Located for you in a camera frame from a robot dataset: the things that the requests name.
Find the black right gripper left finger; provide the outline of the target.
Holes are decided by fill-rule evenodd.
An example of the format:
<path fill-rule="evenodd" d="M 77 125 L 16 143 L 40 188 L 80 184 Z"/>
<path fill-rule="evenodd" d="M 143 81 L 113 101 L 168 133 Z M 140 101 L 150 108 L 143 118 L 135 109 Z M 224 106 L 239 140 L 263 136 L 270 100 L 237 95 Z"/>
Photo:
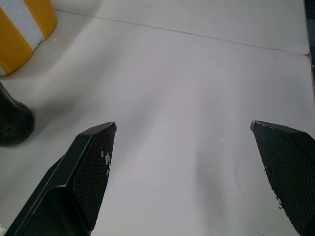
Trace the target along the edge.
<path fill-rule="evenodd" d="M 78 134 L 4 236 L 91 236 L 107 187 L 117 125 Z"/>

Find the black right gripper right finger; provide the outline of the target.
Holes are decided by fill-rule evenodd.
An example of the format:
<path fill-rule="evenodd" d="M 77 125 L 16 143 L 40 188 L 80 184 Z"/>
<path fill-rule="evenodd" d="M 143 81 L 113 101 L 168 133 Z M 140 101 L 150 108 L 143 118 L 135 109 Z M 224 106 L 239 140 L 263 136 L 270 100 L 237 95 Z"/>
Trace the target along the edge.
<path fill-rule="evenodd" d="M 268 181 L 300 236 L 315 236 L 315 139 L 287 126 L 251 123 Z"/>

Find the black rounded object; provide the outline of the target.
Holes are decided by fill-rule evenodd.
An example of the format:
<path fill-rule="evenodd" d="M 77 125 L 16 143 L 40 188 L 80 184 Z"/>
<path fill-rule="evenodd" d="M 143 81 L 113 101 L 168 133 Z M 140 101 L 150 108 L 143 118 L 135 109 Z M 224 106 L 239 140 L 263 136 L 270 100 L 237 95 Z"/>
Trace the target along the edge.
<path fill-rule="evenodd" d="M 0 147 L 19 145 L 33 133 L 34 128 L 32 111 L 15 100 L 0 83 Z"/>

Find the yellow and white container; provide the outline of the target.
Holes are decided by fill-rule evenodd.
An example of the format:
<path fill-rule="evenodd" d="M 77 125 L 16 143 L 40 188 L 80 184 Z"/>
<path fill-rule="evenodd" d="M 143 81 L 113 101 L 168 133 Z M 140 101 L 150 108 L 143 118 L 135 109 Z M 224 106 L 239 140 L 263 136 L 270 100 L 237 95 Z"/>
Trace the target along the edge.
<path fill-rule="evenodd" d="M 23 66 L 56 25 L 51 0 L 0 0 L 0 76 Z"/>

